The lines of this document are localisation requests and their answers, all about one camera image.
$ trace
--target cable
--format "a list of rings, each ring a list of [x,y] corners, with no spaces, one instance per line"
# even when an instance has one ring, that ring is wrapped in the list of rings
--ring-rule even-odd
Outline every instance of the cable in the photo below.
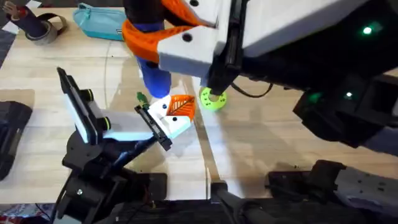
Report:
[[[226,216],[228,217],[229,222],[231,224],[236,224],[236,221],[235,221],[234,217],[232,216],[230,210],[228,209],[227,205],[225,204],[225,202],[220,199],[220,204],[223,207],[224,212],[225,212]]]
[[[108,109],[108,100],[106,99],[106,68],[108,66],[108,54],[109,54],[109,50],[111,49],[111,45],[112,45],[112,40],[109,41],[108,48],[106,49],[105,66],[104,66],[104,94],[105,94],[105,108],[106,109]]]
[[[142,204],[139,208],[136,209],[136,211],[129,217],[129,219],[127,220],[126,224],[129,224],[129,222],[132,220],[132,218],[134,218],[134,216],[137,215],[138,212],[141,211],[141,209],[145,206],[146,204]]]
[[[247,97],[250,97],[250,98],[261,98],[261,97],[267,95],[272,90],[272,87],[274,87],[274,84],[269,84],[269,87],[268,87],[267,91],[264,94],[261,94],[261,95],[252,95],[252,94],[246,93],[244,90],[242,90],[240,87],[238,87],[235,83],[232,83],[231,87],[234,88],[234,90],[240,92],[241,94],[243,94],[243,95],[245,95]]]
[[[37,203],[35,203],[35,205],[49,220],[51,220],[50,216],[42,208],[40,208]]]

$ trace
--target wooden table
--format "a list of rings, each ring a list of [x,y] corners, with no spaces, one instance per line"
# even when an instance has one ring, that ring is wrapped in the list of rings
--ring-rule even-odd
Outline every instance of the wooden table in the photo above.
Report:
[[[0,100],[16,100],[34,109],[19,144],[11,173],[0,182],[0,203],[54,202],[69,170],[61,165],[74,131],[60,89],[56,67],[91,88],[101,108],[134,111],[136,93],[147,93],[138,67],[122,42],[92,39],[73,22],[74,9],[36,9],[65,16],[69,30],[54,43],[35,46],[23,33],[0,70]],[[199,79],[174,74],[172,94],[197,95]],[[250,93],[266,83],[236,82]],[[265,176],[272,170],[309,170],[318,159],[343,162],[366,172],[398,179],[398,158],[368,149],[325,142],[301,125],[292,109],[301,93],[274,89],[249,99],[227,90],[225,108],[214,113],[200,104],[194,125],[169,152],[154,146],[128,168],[168,174],[169,200],[205,199],[211,181],[225,180],[242,197],[268,197]]]

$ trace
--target blue cylinder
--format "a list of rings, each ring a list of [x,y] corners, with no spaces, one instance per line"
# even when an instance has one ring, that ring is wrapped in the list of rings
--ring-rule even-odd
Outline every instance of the blue cylinder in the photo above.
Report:
[[[141,32],[156,32],[164,30],[164,23],[155,24],[133,24]],[[149,93],[156,98],[163,98],[170,93],[172,77],[170,72],[162,71],[159,66],[148,60],[136,57],[141,68],[144,83]]]

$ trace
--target black bracket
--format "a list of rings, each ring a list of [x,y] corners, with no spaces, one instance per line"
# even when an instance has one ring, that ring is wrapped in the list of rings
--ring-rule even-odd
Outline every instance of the black bracket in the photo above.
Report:
[[[156,121],[152,118],[152,116],[148,113],[148,110],[141,107],[136,106],[135,110],[141,117],[144,119],[145,123],[147,123],[148,127],[154,133],[155,138],[160,143],[160,145],[164,148],[164,150],[168,151],[173,144],[172,141],[167,137],[167,135],[163,132],[162,128],[156,123]]]
[[[207,87],[211,94],[221,95],[242,71],[243,33],[248,0],[233,0],[227,43],[220,56],[215,57],[210,67]]]

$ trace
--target blue pencil case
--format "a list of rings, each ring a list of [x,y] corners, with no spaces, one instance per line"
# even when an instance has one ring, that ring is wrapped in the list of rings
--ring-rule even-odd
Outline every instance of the blue pencil case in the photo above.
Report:
[[[127,19],[124,12],[116,9],[103,9],[80,3],[73,13],[73,20],[89,37],[121,40],[122,24]]]

